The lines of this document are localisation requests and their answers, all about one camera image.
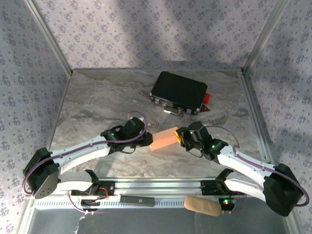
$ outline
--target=orange foam block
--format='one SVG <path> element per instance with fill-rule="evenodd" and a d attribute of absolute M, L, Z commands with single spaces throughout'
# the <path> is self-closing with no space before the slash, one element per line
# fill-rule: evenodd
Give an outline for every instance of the orange foam block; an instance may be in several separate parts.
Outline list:
<path fill-rule="evenodd" d="M 150 145 L 151 150 L 160 149 L 167 145 L 177 143 L 177 127 L 153 134 L 153 143 Z"/>

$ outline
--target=marble surface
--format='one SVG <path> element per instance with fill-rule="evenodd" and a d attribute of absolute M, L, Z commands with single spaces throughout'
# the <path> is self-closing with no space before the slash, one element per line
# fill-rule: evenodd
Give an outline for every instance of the marble surface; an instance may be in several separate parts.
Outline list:
<path fill-rule="evenodd" d="M 207 92 L 211 94 L 211 111 L 197 116 L 173 116 L 151 103 L 149 92 L 160 71 L 78 70 L 71 78 L 51 150 L 82 143 L 106 129 L 124 125 L 127 113 L 138 110 L 147 116 L 151 133 L 174 126 L 188 126 L 197 120 L 226 127 L 238 138 L 242 152 L 260 159 L 254 123 L 238 78 L 216 71 L 172 73 L 205 82 Z M 223 130 L 209 129 L 209 132 L 215 138 L 232 145 L 235 143 Z M 90 160 L 72 170 L 92 169 L 99 177 L 205 177 L 217 176 L 224 168 L 204 158 L 196 158 L 178 144 L 173 144 L 155 151 L 149 147 L 137 148 L 131 155 L 115 153 Z"/>

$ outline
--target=patterned wall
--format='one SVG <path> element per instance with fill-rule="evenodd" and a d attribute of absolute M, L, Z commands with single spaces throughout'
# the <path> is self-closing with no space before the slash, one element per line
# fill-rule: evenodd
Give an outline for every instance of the patterned wall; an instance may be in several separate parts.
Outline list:
<path fill-rule="evenodd" d="M 273 143 L 312 194 L 312 3 L 295 0 L 284 11 L 250 78 Z M 299 208 L 312 233 L 312 204 Z"/>
<path fill-rule="evenodd" d="M 0 0 L 0 31 L 0 233 L 11 233 L 22 169 L 47 144 L 67 77 L 22 0 Z"/>
<path fill-rule="evenodd" d="M 72 69 L 242 67 L 275 0 L 36 0 Z"/>

